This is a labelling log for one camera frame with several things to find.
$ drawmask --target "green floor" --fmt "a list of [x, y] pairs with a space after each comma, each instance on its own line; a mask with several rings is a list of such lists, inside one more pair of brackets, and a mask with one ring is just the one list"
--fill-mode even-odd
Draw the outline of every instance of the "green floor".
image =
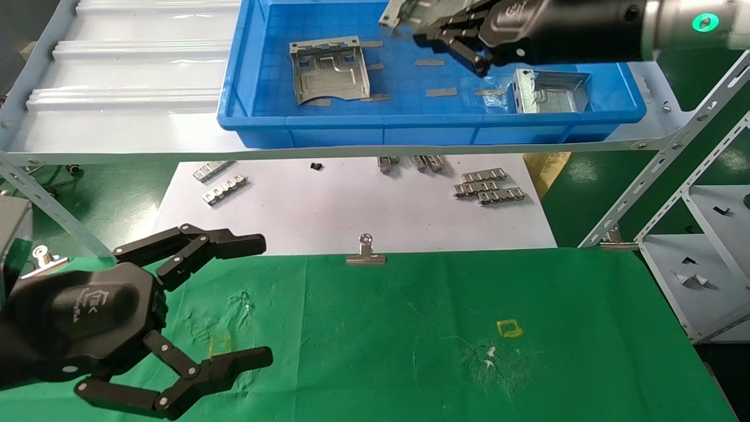
[[[726, 51], [681, 53], [664, 56], [659, 62], [682, 109], [692, 110], [738, 55]], [[626, 239], [631, 239], [644, 226], [746, 113], [748, 104], [750, 86], [745, 86], [620, 222]], [[542, 201], [558, 244], [576, 246], [652, 156], [653, 152], [638, 151], [572, 155]], [[54, 167], [46, 167], [35, 176], [45, 186], [56, 188], [60, 202], [105, 245], [114, 247], [149, 232], [176, 165], [90, 164], [83, 166], [84, 174], [78, 178], [64, 170], [57, 172]], [[701, 182], [750, 183], [750, 143], [735, 142], [706, 172]], [[678, 206], [657, 230], [679, 233], [685, 226], [693, 224], [687, 210]], [[48, 245], [54, 253], [67, 256], [88, 254], [38, 209], [34, 229], [36, 242]]]

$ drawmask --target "metal shelf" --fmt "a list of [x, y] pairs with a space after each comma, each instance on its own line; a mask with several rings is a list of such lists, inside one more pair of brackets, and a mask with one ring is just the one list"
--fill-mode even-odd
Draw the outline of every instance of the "metal shelf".
[[630, 67], [646, 117], [600, 143], [248, 149], [216, 122], [238, 11], [239, 0], [61, 0], [34, 68], [0, 112], [0, 151], [30, 165], [662, 149], [695, 115], [679, 109], [659, 66], [644, 62]]
[[750, 342], [750, 321], [745, 321], [735, 328], [711, 339], [711, 343], [747, 343]]
[[[727, 267], [704, 234], [648, 235], [643, 257], [693, 343], [703, 342], [750, 315], [750, 290]], [[690, 257], [696, 264], [683, 264]], [[676, 274], [708, 279], [680, 284]]]
[[[750, 186], [692, 186], [682, 199], [729, 270], [750, 283], [750, 209], [743, 204]], [[713, 208], [730, 210], [726, 216]]]

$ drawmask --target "blue plastic tray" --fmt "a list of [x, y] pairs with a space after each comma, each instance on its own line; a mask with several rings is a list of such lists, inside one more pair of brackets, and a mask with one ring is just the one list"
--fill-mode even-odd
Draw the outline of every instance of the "blue plastic tray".
[[[617, 126], [646, 114], [632, 73], [624, 64], [538, 66], [537, 71], [590, 73], [584, 113], [518, 114], [512, 91], [483, 98], [477, 89], [507, 89], [515, 68], [495, 68], [481, 79], [448, 55], [436, 56], [411, 39], [383, 34], [377, 21], [384, 2], [243, 0], [218, 108], [222, 128], [237, 131], [253, 148], [349, 145], [494, 145], [596, 142]], [[297, 105], [289, 44], [358, 35], [382, 41], [366, 48], [372, 94], [388, 101], [344, 101], [330, 107]], [[444, 59], [445, 66], [416, 66]], [[429, 98], [428, 89], [456, 88], [458, 95]]]

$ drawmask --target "green led light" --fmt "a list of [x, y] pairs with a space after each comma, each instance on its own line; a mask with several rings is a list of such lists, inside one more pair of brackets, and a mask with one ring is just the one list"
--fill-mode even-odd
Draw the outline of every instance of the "green led light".
[[693, 19], [693, 29], [698, 32], [711, 32], [719, 26], [718, 18], [715, 14], [699, 14]]

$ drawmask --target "green cloth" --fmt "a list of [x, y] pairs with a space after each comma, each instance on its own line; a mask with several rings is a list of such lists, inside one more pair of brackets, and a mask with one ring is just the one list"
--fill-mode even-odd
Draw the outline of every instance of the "green cloth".
[[[733, 420], [628, 252], [391, 254], [381, 267], [343, 256], [212, 261], [168, 304], [164, 334], [194, 360], [260, 345], [275, 358], [183, 422]], [[163, 389], [175, 379], [149, 357], [114, 381]], [[151, 420], [92, 408], [73, 385], [0, 393], [1, 418]]]

